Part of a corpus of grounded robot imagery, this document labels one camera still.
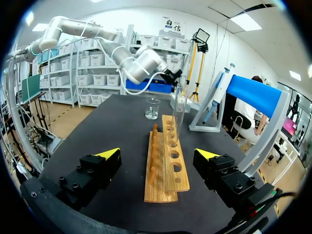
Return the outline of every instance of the white robotic arm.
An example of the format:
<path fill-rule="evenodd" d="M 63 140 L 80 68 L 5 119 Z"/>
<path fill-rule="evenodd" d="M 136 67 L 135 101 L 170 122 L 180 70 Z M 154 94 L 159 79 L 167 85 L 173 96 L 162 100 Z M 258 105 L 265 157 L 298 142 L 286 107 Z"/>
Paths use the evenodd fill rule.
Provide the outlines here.
<path fill-rule="evenodd" d="M 149 46 L 141 47 L 136 53 L 137 58 L 134 58 L 124 46 L 112 43 L 117 35 L 115 30 L 107 30 L 98 24 L 61 16 L 54 17 L 44 35 L 21 51 L 23 55 L 18 61 L 32 61 L 42 51 L 56 47 L 61 33 L 101 38 L 100 43 L 104 51 L 115 61 L 127 78 L 136 84 L 141 83 L 154 71 L 165 72 L 168 68 L 165 61 Z"/>

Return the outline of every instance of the pink screen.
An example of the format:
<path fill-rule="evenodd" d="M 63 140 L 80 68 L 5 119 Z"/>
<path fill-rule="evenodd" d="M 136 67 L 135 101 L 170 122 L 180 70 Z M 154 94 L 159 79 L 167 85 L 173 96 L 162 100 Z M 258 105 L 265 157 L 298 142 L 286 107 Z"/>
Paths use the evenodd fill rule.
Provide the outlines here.
<path fill-rule="evenodd" d="M 296 130 L 296 123 L 294 123 L 290 118 L 286 117 L 283 128 L 285 128 L 287 132 L 293 135 Z"/>

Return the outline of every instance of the ceiling light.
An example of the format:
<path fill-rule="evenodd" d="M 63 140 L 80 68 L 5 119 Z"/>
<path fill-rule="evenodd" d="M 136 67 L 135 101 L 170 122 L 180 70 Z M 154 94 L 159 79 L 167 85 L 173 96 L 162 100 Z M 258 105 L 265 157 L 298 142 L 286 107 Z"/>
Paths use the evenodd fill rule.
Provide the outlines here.
<path fill-rule="evenodd" d="M 312 64 L 310 65 L 308 69 L 309 78 L 312 78 Z"/>
<path fill-rule="evenodd" d="M 34 21 L 34 13 L 31 11 L 28 13 L 26 17 L 26 23 L 28 26 L 30 26 L 33 21 Z"/>
<path fill-rule="evenodd" d="M 34 28 L 33 32 L 42 32 L 48 27 L 46 23 L 38 23 Z"/>
<path fill-rule="evenodd" d="M 262 29 L 256 21 L 246 13 L 231 18 L 231 20 L 245 31 L 253 31 Z"/>
<path fill-rule="evenodd" d="M 289 73 L 291 74 L 292 78 L 295 78 L 295 79 L 301 81 L 301 76 L 298 73 L 293 72 L 293 71 L 289 71 Z"/>

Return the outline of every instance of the test tube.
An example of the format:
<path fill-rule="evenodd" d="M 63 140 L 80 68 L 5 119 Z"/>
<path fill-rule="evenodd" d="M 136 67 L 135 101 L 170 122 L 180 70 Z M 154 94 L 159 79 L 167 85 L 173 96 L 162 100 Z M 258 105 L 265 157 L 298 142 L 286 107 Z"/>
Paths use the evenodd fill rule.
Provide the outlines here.
<path fill-rule="evenodd" d="M 175 104 L 174 104 L 174 111 L 172 114 L 172 120 L 170 124 L 170 132 L 169 132 L 169 145 L 170 147 L 176 147 L 177 141 L 179 139 L 179 135 L 181 132 L 181 125 L 183 122 L 183 117 L 186 108 L 187 102 L 187 94 L 188 85 L 178 84 L 176 87 L 176 94 L 175 94 Z"/>

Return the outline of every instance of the glass beaker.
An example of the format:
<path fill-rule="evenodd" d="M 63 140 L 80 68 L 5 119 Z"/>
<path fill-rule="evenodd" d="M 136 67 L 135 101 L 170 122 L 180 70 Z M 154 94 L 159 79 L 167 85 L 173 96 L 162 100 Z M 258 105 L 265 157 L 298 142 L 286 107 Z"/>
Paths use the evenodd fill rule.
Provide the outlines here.
<path fill-rule="evenodd" d="M 158 118 L 160 100 L 156 98 L 149 98 L 146 100 L 145 117 L 147 119 L 155 120 Z"/>
<path fill-rule="evenodd" d="M 176 87 L 176 94 L 175 94 L 175 104 L 174 104 L 174 112 L 172 114 L 172 120 L 170 125 L 170 132 L 169 132 L 169 144 L 170 147 L 176 147 L 177 141 L 179 140 L 179 135 L 181 131 L 181 125 L 183 122 L 183 117 L 186 108 L 187 102 L 187 94 L 188 85 L 178 84 Z"/>

